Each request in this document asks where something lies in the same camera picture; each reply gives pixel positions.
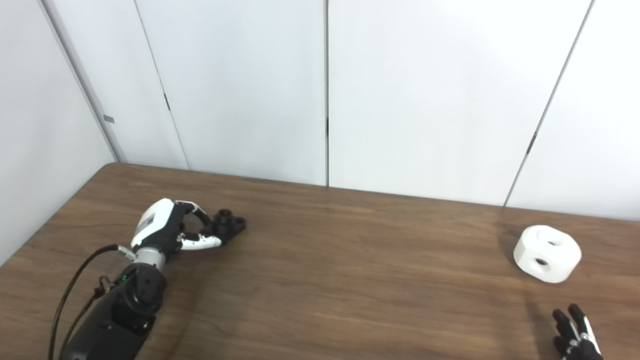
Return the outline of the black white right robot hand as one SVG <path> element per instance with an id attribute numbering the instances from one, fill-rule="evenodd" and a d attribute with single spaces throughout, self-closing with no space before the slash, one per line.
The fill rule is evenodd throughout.
<path id="1" fill-rule="evenodd" d="M 562 310 L 551 313 L 557 335 L 553 344 L 562 360 L 603 360 L 601 348 L 594 328 L 585 312 L 576 304 L 567 307 L 567 316 Z"/>

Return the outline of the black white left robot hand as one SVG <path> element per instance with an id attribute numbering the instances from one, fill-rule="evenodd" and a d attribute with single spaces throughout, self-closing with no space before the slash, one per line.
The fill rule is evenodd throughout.
<path id="1" fill-rule="evenodd" d="M 185 217 L 194 215 L 202 224 L 199 232 L 185 230 Z M 153 203 L 135 228 L 131 248 L 135 260 L 159 265 L 180 251 L 200 251 L 221 247 L 224 242 L 210 229 L 212 219 L 194 202 L 162 198 Z"/>

